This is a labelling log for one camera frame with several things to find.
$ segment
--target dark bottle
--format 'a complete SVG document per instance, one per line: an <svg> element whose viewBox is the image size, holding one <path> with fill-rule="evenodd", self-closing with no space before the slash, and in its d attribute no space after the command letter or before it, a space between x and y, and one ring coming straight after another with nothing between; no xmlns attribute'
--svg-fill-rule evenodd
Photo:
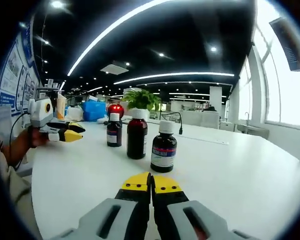
<svg viewBox="0 0 300 240"><path fill-rule="evenodd" d="M142 159L146 155L148 125L144 109L134 109L127 127L126 154L131 159Z"/></svg>
<svg viewBox="0 0 300 240"><path fill-rule="evenodd" d="M177 140L172 136L174 122L160 121L159 133L152 142L151 168L159 173L170 172L174 168Z"/></svg>
<svg viewBox="0 0 300 240"><path fill-rule="evenodd" d="M106 144L109 147L120 147L122 145L122 128L119 121L119 113L110 113L109 123L106 126Z"/></svg>

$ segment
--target white desk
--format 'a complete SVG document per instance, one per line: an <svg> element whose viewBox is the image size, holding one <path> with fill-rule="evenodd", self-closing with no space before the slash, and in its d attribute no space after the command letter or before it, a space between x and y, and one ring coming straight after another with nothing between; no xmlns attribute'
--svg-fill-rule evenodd
<svg viewBox="0 0 300 240"><path fill-rule="evenodd" d="M38 147L32 172L32 202L43 238L68 228L106 198L115 197L132 175L150 171L152 140L159 125L148 124L146 157L132 160L122 147L106 144L106 126L82 123L83 139ZM198 200L238 229L273 239L300 208L300 162L271 142L252 135L185 125L175 134L178 147L173 171L190 200ZM217 144L190 138L208 138Z"/></svg>

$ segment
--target red lamp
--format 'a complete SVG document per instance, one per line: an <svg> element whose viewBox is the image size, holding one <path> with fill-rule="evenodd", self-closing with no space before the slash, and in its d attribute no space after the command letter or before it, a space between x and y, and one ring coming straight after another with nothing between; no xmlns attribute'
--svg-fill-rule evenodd
<svg viewBox="0 0 300 240"><path fill-rule="evenodd" d="M119 114L121 119L125 114L125 110L120 104L115 103L108 106L106 113L109 118L110 118L110 114Z"/></svg>

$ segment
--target person's arm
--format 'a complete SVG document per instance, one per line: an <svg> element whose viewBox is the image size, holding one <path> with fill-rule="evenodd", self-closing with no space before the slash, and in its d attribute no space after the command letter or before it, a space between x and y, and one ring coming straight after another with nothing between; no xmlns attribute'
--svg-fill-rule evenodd
<svg viewBox="0 0 300 240"><path fill-rule="evenodd" d="M24 130L13 142L11 142L11 156L10 146L3 146L1 148L1 152L5 156L9 166L16 166L26 155L31 146L37 147L44 145L49 141L37 128L33 128L30 132L32 133L31 137L29 137L28 130Z"/></svg>

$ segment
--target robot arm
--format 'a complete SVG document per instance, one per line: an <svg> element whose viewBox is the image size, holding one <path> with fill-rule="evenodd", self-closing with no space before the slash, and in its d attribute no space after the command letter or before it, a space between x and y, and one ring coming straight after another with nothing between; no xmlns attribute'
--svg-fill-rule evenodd
<svg viewBox="0 0 300 240"><path fill-rule="evenodd" d="M50 98L29 100L30 124L39 128L50 141L73 142L81 139L85 129L76 122L67 122L54 117Z"/></svg>
<svg viewBox="0 0 300 240"><path fill-rule="evenodd" d="M104 200L84 215L77 229L52 240L142 240L149 221L151 192L161 240L257 240L229 231L226 220L198 201L189 201L173 179L149 172L130 177L115 198Z"/></svg>

